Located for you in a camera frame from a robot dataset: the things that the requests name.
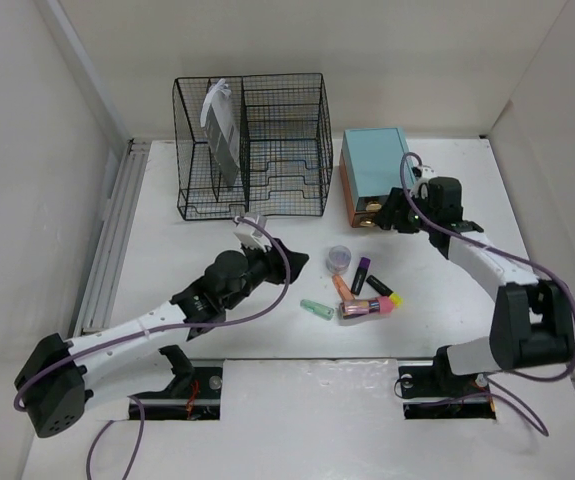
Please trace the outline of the clear plastic drawer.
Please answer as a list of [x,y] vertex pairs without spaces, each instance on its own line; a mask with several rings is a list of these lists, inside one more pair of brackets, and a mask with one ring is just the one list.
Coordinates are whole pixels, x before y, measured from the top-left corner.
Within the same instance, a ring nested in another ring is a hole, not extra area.
[[387,200],[386,195],[360,197],[356,205],[356,225],[364,228],[378,227],[374,224],[374,216],[386,205]]

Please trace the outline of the grey paper swatch booklet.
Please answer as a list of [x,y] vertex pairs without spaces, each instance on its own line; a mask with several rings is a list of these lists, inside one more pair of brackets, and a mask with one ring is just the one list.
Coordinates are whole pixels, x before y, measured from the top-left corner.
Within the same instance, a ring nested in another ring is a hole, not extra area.
[[234,118],[233,93],[225,78],[208,89],[200,126],[225,184],[233,187],[240,171],[240,130]]

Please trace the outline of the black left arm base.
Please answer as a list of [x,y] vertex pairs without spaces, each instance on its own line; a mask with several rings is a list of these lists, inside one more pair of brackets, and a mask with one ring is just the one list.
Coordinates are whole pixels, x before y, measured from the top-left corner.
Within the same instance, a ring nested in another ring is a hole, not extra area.
[[217,421],[221,415],[223,360],[190,360],[177,345],[153,355],[145,372],[155,387],[134,396],[149,421]]

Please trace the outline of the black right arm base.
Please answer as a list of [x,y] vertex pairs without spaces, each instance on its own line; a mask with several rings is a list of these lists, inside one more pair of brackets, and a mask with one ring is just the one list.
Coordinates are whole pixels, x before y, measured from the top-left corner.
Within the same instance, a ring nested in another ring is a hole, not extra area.
[[476,374],[455,375],[446,347],[431,360],[399,363],[394,393],[406,420],[496,419],[490,388],[479,385]]

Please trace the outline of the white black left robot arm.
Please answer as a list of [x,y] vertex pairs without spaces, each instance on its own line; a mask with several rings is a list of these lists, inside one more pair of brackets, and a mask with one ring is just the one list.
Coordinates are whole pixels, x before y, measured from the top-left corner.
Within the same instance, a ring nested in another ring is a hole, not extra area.
[[240,319],[227,314],[264,283],[288,291],[308,261],[280,239],[269,247],[226,250],[184,290],[134,320],[71,339],[47,335],[16,376],[13,406],[28,416],[37,437],[50,438],[114,399],[180,396],[194,374],[182,344],[264,317],[274,304]]

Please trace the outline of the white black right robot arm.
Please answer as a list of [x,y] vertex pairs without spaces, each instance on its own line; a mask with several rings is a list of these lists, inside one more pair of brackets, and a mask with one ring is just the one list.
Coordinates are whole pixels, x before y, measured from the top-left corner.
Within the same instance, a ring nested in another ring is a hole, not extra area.
[[478,393],[476,380],[496,372],[575,367],[575,301],[569,288],[544,267],[495,248],[477,223],[464,219],[461,200],[457,179],[420,178],[412,188],[392,188],[374,218],[383,230],[426,232],[430,244],[494,302],[487,336],[440,347],[429,366],[400,368],[406,399]]

